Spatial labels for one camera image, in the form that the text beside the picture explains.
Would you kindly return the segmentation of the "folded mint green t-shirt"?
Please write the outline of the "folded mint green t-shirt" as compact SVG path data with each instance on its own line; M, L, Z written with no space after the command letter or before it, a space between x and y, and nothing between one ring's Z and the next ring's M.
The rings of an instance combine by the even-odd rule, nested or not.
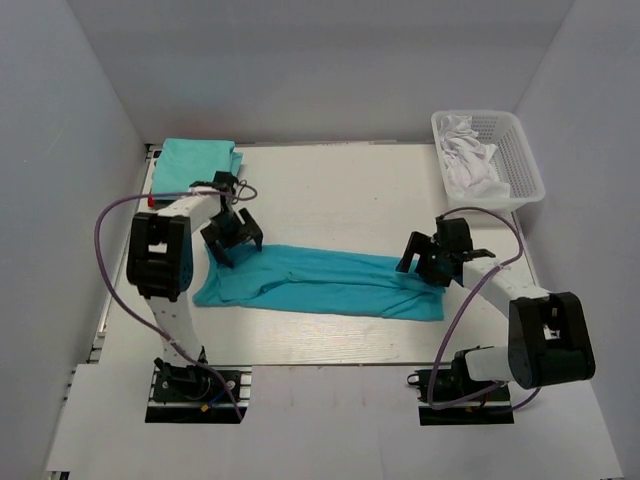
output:
M243 154L229 140L167 138L152 176L153 194L185 192L197 181L211 182L218 171L237 176Z

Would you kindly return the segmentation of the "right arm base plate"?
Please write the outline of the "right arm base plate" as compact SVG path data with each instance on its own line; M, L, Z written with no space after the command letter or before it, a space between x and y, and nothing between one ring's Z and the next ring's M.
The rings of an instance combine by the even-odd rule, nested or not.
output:
M484 392L490 382L472 385L469 392L454 381L449 368L437 372L433 391L433 403L441 405L452 403L446 409L434 409L428 403L428 382L431 368L415 370L406 378L407 386L418 393L418 418L423 427L444 426L484 426L511 425L514 423L510 410L511 395L507 386Z

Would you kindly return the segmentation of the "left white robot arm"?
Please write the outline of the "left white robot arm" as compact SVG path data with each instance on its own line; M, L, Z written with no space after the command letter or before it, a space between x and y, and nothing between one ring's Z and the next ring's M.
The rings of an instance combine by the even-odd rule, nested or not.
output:
M229 251L252 242L262 249L263 232L249 211L234 205L247 183L218 171L210 182L192 183L185 195L134 215L126 275L150 307L162 332L159 372L188 398L199 399L211 387L205 347L193 326L187 290L194 275L193 234L198 231L218 266L234 268Z

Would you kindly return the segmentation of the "white plastic laundry basket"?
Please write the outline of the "white plastic laundry basket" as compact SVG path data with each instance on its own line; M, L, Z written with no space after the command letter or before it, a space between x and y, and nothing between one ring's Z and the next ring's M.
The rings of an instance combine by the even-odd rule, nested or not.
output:
M471 116L472 129L478 132L479 141L497 146L491 164L496 168L499 179L510 185L509 198L465 199L453 192L447 178L438 133L442 118L448 114ZM444 188L451 208L473 206L498 212L513 212L544 198L545 189L534 156L515 115L496 110L438 111L432 115L431 125Z

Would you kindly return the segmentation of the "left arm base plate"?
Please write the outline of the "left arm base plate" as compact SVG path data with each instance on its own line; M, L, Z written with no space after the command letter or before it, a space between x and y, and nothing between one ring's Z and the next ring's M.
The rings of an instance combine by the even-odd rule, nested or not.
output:
M251 369L218 370L225 386L208 371L160 366L156 362L145 413L147 424L237 425L250 399Z

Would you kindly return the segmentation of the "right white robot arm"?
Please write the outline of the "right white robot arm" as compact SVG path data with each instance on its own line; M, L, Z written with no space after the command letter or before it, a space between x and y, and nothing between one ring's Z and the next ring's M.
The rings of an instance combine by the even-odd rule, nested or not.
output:
M457 283L469 291L465 305L480 296L507 321L505 346L461 350L447 370L431 368L427 402L470 401L509 382L532 390L593 378L596 362L580 299L526 282L510 264L475 247L463 218L443 214L434 235L411 233L397 271L412 271L430 286Z

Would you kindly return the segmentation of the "crumpled white t-shirt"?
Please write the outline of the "crumpled white t-shirt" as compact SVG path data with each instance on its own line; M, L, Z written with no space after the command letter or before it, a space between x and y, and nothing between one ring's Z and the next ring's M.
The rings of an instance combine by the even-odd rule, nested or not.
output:
M438 133L447 178L456 195L465 199L510 197L510 185L499 179L491 164L497 146L479 141L471 116L445 115Z

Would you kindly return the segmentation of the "blue t-shirt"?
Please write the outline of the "blue t-shirt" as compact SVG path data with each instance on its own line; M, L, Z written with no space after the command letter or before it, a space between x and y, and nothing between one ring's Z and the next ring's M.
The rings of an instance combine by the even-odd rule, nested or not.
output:
M229 251L231 268L215 259L198 307L278 311L434 322L444 319L442 287L396 270L394 257L290 245Z

